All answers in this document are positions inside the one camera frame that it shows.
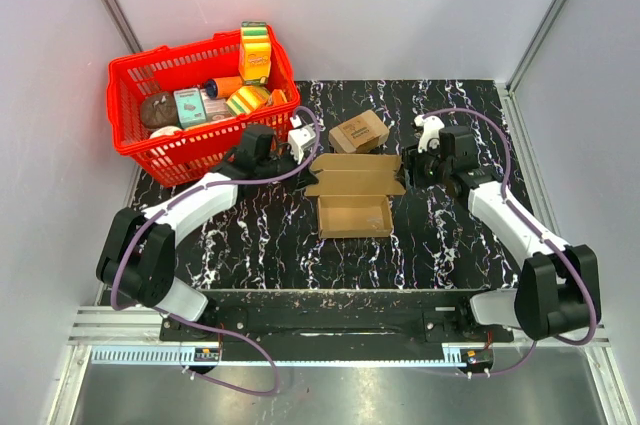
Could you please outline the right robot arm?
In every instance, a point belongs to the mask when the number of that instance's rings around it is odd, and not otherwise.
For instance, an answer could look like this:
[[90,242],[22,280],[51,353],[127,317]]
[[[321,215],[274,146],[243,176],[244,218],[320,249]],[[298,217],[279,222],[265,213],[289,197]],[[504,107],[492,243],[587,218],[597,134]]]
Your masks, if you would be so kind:
[[598,261],[586,245],[572,246],[538,221],[487,167],[480,165],[470,128],[435,116],[416,120],[417,144],[402,152],[406,183],[441,186],[487,226],[520,265],[516,288],[479,292],[454,320],[456,332],[476,341],[491,325],[521,330],[529,339],[584,329],[589,342],[601,318]]

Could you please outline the brown cardboard box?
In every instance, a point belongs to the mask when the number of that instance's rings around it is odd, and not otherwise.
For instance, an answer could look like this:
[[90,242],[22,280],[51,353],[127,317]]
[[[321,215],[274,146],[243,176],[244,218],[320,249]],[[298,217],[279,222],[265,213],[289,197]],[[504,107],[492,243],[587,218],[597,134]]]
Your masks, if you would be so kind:
[[[393,231],[389,198],[406,193],[398,180],[398,155],[337,154],[318,156],[310,169],[319,179],[305,195],[317,199],[318,234],[326,239],[386,238]],[[371,216],[384,218],[384,227],[367,226]]]

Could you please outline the small clear plastic bag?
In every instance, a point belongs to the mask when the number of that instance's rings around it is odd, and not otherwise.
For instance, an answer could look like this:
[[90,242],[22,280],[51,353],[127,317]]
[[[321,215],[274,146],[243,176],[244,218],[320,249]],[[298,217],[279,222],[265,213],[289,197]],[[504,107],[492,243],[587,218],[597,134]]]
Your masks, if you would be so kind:
[[384,227],[384,218],[380,216],[371,216],[366,219],[366,224],[372,229],[382,229]]

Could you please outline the kitchen scouring pads pack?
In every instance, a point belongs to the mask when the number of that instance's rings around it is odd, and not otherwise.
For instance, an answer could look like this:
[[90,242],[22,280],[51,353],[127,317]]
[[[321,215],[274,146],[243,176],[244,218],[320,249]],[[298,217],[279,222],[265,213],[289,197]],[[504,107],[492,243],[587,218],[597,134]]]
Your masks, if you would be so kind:
[[329,143],[335,153],[366,154],[384,145],[389,129],[373,110],[335,126],[329,131]]

